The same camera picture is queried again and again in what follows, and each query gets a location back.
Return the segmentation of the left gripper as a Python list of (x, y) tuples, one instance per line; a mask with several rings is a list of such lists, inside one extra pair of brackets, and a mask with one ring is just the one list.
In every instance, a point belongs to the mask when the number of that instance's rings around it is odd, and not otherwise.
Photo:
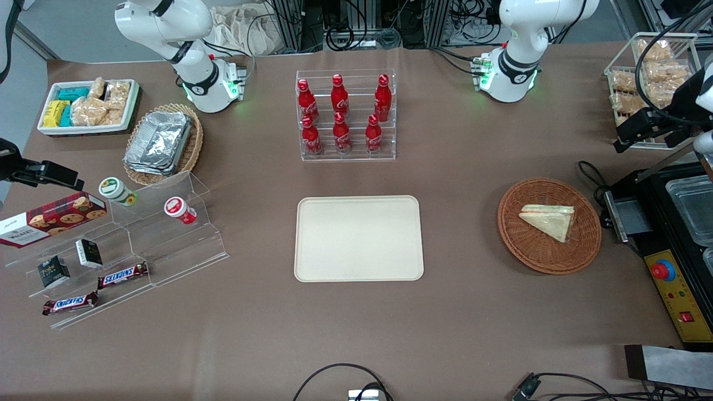
[(665, 134), (662, 135), (669, 120), (711, 129), (711, 64), (695, 73), (677, 89), (671, 104), (666, 107), (666, 114), (667, 118), (653, 109), (640, 109), (616, 128), (614, 150), (617, 153), (623, 153), (630, 148), (672, 150), (665, 141)]

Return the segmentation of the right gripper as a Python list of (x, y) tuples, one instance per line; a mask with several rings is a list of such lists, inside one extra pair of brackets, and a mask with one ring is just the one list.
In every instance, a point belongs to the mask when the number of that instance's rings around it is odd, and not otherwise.
[(72, 190), (84, 189), (84, 181), (79, 179), (79, 173), (58, 163), (44, 160), (25, 167), (19, 148), (6, 139), (1, 139), (1, 181), (33, 187), (53, 184)]

